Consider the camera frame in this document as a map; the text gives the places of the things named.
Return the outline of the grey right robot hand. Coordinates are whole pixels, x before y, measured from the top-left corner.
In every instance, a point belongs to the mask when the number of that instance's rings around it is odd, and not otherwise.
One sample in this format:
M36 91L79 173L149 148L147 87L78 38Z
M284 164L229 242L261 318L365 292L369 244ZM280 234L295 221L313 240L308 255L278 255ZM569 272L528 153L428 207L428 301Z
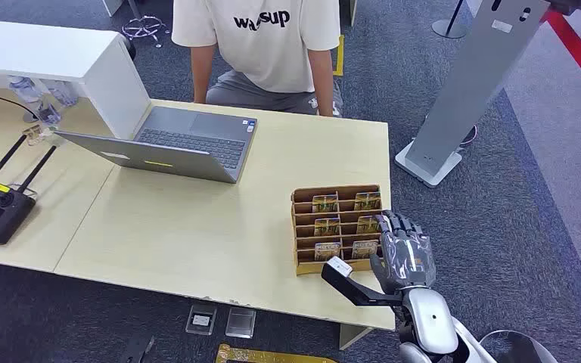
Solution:
M390 209L373 220L381 233L381 255L371 254L369 261L382 291L395 295L411 287L430 287L436 279L430 236L419 224Z

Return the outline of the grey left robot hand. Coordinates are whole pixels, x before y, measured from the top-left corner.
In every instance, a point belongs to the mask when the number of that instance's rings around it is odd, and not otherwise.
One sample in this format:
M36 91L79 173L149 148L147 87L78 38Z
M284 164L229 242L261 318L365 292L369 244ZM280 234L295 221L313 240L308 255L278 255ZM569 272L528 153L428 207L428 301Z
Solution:
M142 363L153 345L154 336L152 335L133 337L117 361L119 363Z

